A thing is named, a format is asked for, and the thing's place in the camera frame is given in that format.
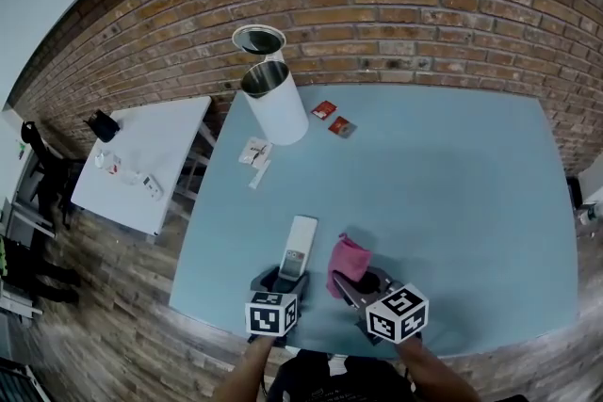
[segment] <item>forearm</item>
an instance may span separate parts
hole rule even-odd
[[[271,337],[255,339],[241,362],[214,391],[212,402],[255,402],[273,344]]]
[[[426,402],[479,402],[478,393],[415,337],[397,346],[417,393]]]

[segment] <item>wooden floor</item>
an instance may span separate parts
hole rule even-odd
[[[47,243],[48,259],[81,273],[80,305],[41,300],[44,314],[34,326],[12,320],[10,331],[13,357],[32,365],[56,401],[206,400],[232,368],[244,340],[168,307],[185,229],[169,217],[151,245],[81,213]],[[580,229],[578,243],[581,314],[574,327],[448,361],[484,400],[603,400],[603,229]],[[288,358],[273,350],[268,378]]]

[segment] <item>person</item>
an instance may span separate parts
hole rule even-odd
[[[52,265],[21,243],[0,236],[0,278],[3,281],[31,295],[52,301],[74,304],[79,301],[79,295],[75,290],[49,286],[38,280],[36,275],[46,275],[63,283],[80,285],[80,277],[75,270]]]
[[[262,336],[247,348],[242,361],[216,389],[212,402],[255,402],[275,339]],[[418,337],[396,346],[416,386],[388,362],[362,357],[345,360],[348,372],[329,376],[328,355],[301,350],[284,363],[269,389],[268,402],[392,401],[479,402],[477,392],[435,357]]]

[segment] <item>white remote control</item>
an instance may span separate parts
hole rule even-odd
[[[147,174],[142,184],[151,198],[153,198],[155,201],[161,199],[163,196],[163,189],[161,189],[161,186],[153,176]]]
[[[286,240],[285,255],[281,262],[279,277],[296,281],[303,275],[308,263],[310,249],[314,241],[318,220],[313,217],[294,217],[289,237]]]

